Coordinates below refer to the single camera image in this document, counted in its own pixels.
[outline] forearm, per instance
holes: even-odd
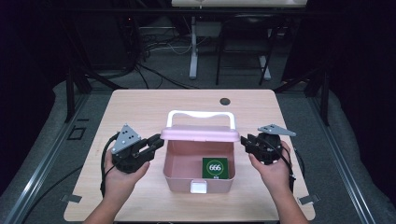
[[[303,211],[295,201],[291,191],[286,189],[283,190],[283,192],[272,193],[271,196],[275,202],[280,223],[308,223],[308,220],[306,219]]]
[[[121,207],[105,200],[101,201],[93,212],[85,219],[85,224],[111,224]]]

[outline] basket handle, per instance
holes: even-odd
[[[185,114],[194,118],[206,119],[215,117],[218,115],[225,115],[230,118],[230,129],[235,129],[235,117],[231,112],[206,112],[206,111],[190,111],[190,110],[172,110],[168,114],[168,121],[166,122],[166,127],[172,127],[172,118],[175,114]]]

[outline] green card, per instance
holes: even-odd
[[[228,179],[227,158],[203,158],[202,178]]]

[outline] white desk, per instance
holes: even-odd
[[[221,98],[230,99],[222,105]],[[236,130],[243,136],[258,134],[258,127],[271,123],[286,127],[273,91],[261,90],[123,90],[114,91],[99,125],[91,149],[73,191],[81,196],[64,212],[67,221],[84,220],[102,200],[100,160],[109,137],[128,123],[142,137],[160,133],[168,112],[179,110],[229,111],[235,115]],[[197,119],[191,124],[229,125],[228,118]],[[292,148],[288,136],[281,136]],[[230,192],[190,194],[172,192],[163,174],[167,141],[158,149],[146,175],[136,184],[130,199],[116,216],[117,221],[135,222],[248,222],[278,220],[273,200],[259,173],[251,166],[245,148],[234,143],[235,177]],[[294,152],[291,152],[294,196],[308,191]],[[308,219],[315,217],[312,204],[300,205]]]
[[[173,7],[305,7],[307,0],[172,0]],[[190,79],[197,77],[198,48],[196,47],[196,22],[191,20],[191,65]],[[271,79],[267,69],[265,79]]]

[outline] human hand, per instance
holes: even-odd
[[[290,162],[289,146],[284,141],[281,141],[281,145],[283,147],[282,155],[285,157],[286,161]],[[259,171],[262,177],[262,182],[264,182],[265,186],[268,188],[271,194],[278,191],[290,190],[289,167],[282,159],[279,159],[277,162],[269,165],[263,165],[254,157],[253,154],[249,154],[248,156],[250,158],[252,166],[257,171]]]
[[[134,191],[134,186],[149,169],[149,162],[145,162],[135,173],[126,174],[119,171],[112,162],[112,155],[110,150],[106,153],[105,172],[110,170],[106,175],[106,193],[104,201],[111,203],[119,209],[125,204]]]

